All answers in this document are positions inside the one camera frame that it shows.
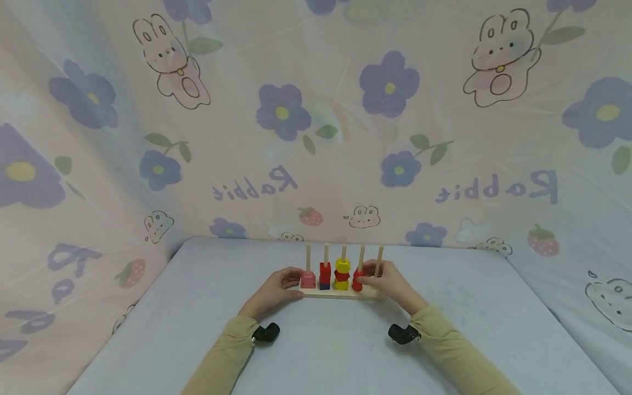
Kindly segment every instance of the beige sleeve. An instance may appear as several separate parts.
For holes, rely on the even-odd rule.
[[[254,347],[252,334],[258,327],[250,317],[230,320],[180,395],[229,395]]]
[[[410,317],[428,354],[447,372],[464,395],[520,395],[485,355],[457,331],[434,306]]]

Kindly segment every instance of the table surface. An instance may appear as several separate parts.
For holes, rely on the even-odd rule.
[[[359,250],[348,246],[350,261]],[[329,260],[340,251],[331,245]],[[312,267],[322,252],[312,243]],[[524,395],[618,393],[499,254],[386,246],[384,259]],[[179,394],[225,323],[289,265],[304,267],[304,243],[189,239],[68,394]],[[269,322],[281,334],[254,349],[233,394],[458,394],[418,342],[388,337],[408,324],[391,300],[303,299]]]

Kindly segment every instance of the human hand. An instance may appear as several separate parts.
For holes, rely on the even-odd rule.
[[[397,304],[413,315],[419,310],[428,307],[428,303],[408,284],[395,265],[389,260],[383,260],[380,265],[380,274],[375,273],[375,259],[362,264],[364,276],[358,277],[360,284],[368,285],[382,291]]]
[[[259,321],[266,311],[279,303],[302,299],[301,291],[288,288],[297,286],[304,273],[303,269],[297,267],[286,267],[272,273],[261,288],[246,301],[239,315]]]

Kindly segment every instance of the red strawberry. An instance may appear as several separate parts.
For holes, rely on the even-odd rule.
[[[543,257],[552,257],[559,252],[559,244],[555,240],[553,232],[542,229],[538,224],[535,224],[535,229],[529,231],[526,240],[533,251]]]
[[[122,272],[120,272],[114,279],[119,281],[119,285],[123,289],[130,289],[134,285],[138,284],[143,275],[145,274],[145,260],[136,259],[125,266]]]
[[[317,210],[314,210],[313,207],[307,207],[306,209],[298,209],[300,214],[298,217],[301,219],[301,222],[305,225],[309,226],[318,226],[322,224],[322,214]]]

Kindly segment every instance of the flower print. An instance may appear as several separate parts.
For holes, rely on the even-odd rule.
[[[50,209],[66,198],[55,168],[8,123],[0,126],[0,207]]]
[[[573,7],[576,13],[582,13],[597,3],[597,0],[548,0],[547,10],[558,13],[566,8]]]
[[[414,247],[441,247],[446,236],[447,229],[443,226],[422,222],[414,231],[406,233],[406,241]]]
[[[156,150],[149,150],[140,160],[140,176],[149,180],[152,191],[162,191],[167,184],[180,182],[180,164]]]
[[[617,137],[632,140],[632,84],[616,77],[593,82],[584,99],[562,113],[562,122],[577,129],[588,148],[607,147]]]
[[[346,3],[349,0],[338,0],[340,3]],[[316,15],[329,15],[336,7],[336,0],[305,0],[307,7]]]
[[[162,0],[164,8],[174,21],[189,18],[196,25],[210,22],[210,0]]]
[[[292,84],[281,88],[264,85],[259,89],[261,107],[257,110],[257,122],[263,129],[274,130],[281,140],[296,140],[299,130],[307,130],[312,117],[303,108],[301,91]]]
[[[408,186],[422,169],[422,164],[410,151],[390,154],[382,161],[382,184],[384,186]]]
[[[384,55],[382,64],[370,64],[362,70],[360,88],[364,90],[362,106],[369,114],[387,118],[401,115],[406,100],[419,88],[419,73],[404,68],[404,56],[399,51]]]
[[[101,129],[118,126],[118,115],[112,106],[116,94],[108,80],[97,74],[86,75],[72,60],[64,61],[65,77],[48,81],[51,95],[68,106],[70,115],[83,126]]]
[[[228,222],[224,218],[215,218],[213,225],[209,226],[210,232],[222,238],[245,239],[246,229],[236,222]]]

